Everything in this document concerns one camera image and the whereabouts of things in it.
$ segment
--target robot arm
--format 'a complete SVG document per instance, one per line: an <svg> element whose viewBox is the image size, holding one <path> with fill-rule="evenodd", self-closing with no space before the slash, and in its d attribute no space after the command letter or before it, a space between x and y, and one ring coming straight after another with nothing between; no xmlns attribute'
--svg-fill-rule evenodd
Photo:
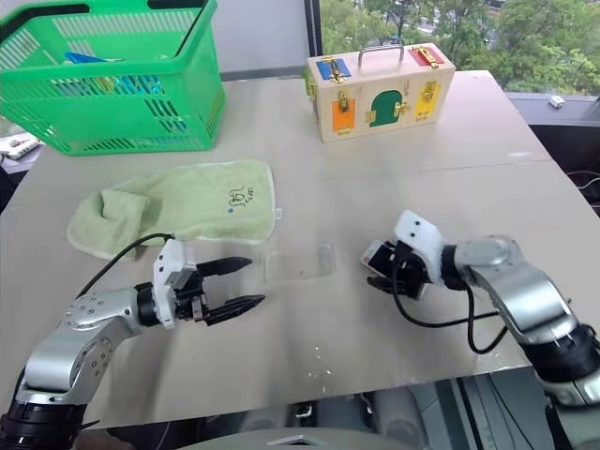
<svg viewBox="0 0 600 450"><path fill-rule="evenodd" d="M185 245L168 240L154 263L154 285L89 293L77 298L58 327L29 357L10 410L2 418L0 448L69 449L83 414L116 348L145 327L179 320L212 325L257 306L247 295L210 309L203 278L251 263L225 258L196 264Z"/></svg>
<svg viewBox="0 0 600 450"><path fill-rule="evenodd" d="M600 343L548 275L524 260L517 242L490 236L451 245L412 211L401 215L394 231L397 257L414 258L425 267L421 282L488 292L531 361L570 443L599 443Z"/></svg>

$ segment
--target green foliage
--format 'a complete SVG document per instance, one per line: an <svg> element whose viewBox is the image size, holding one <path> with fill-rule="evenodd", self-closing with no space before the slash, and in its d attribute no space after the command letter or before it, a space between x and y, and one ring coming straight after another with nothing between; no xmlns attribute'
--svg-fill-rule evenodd
<svg viewBox="0 0 600 450"><path fill-rule="evenodd" d="M321 0L325 53L434 41L458 69L488 69L505 90L600 93L600 3L510 0ZM433 34L420 32L422 18Z"/></svg>
<svg viewBox="0 0 600 450"><path fill-rule="evenodd" d="M365 0L368 11L380 12L386 23L394 24L397 38L402 41L411 32L414 38L414 31L417 31L416 26L421 22L425 6L426 0Z"/></svg>
<svg viewBox="0 0 600 450"><path fill-rule="evenodd" d="M357 52L395 31L380 12L356 7L351 0L321 0L321 33L322 51L331 54Z"/></svg>
<svg viewBox="0 0 600 450"><path fill-rule="evenodd" d="M433 33L443 53L459 68L471 68L473 59L485 52L492 20L481 0L429 2L428 16L437 23Z"/></svg>
<svg viewBox="0 0 600 450"><path fill-rule="evenodd" d="M477 64L505 90L597 94L599 23L600 5L584 0L511 0Z"/></svg>

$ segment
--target yellow panel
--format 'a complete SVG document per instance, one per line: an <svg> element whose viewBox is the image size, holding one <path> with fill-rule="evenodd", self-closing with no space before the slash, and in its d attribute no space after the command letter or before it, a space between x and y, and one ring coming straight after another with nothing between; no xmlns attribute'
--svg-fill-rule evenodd
<svg viewBox="0 0 600 450"><path fill-rule="evenodd" d="M427 119L435 110L435 104L440 96L442 85L438 82L426 82L419 94L419 99L414 109L416 120Z"/></svg>

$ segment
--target blue panel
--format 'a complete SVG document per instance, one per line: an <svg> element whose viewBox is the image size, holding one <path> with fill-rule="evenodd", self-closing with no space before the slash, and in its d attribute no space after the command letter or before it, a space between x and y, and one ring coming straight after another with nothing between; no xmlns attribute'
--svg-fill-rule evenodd
<svg viewBox="0 0 600 450"><path fill-rule="evenodd" d="M336 59L337 66L339 67L339 72L343 77L351 77L350 71L346 67L346 63L344 63L343 59ZM317 69L321 72L321 76L324 80L331 79L331 63L327 63L325 61L317 62Z"/></svg>

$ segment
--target table surface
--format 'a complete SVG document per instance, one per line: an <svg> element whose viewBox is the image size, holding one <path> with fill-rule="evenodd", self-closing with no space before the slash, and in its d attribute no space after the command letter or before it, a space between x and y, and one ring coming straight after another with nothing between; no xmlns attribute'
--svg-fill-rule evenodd
<svg viewBox="0 0 600 450"><path fill-rule="evenodd" d="M437 124L321 143L300 80L228 82L228 107L211 152L65 157L45 151L0 218L0 410L34 347L105 263L66 239L91 191L166 167L260 158L275 176L282 218L258 246L194 241L199 260L254 258L243 272L211 280L212 301L265 293L247 314L206 328L146 330L116 353L87 411L104 427L230 413L527 365L510 337L493 352L469 351L466 329L405 322L370 288L358 263L373 239L392 237L410 208L450 240L504 233L554 278L573 309L600 329L600 222L485 71L459 72ZM266 281L269 257L330 245L327 277ZM151 278L158 250L120 262L98 289ZM478 296L478 312L491 310ZM408 309L441 321L466 315L463 292L431 287ZM497 318L476 325L487 344Z"/></svg>

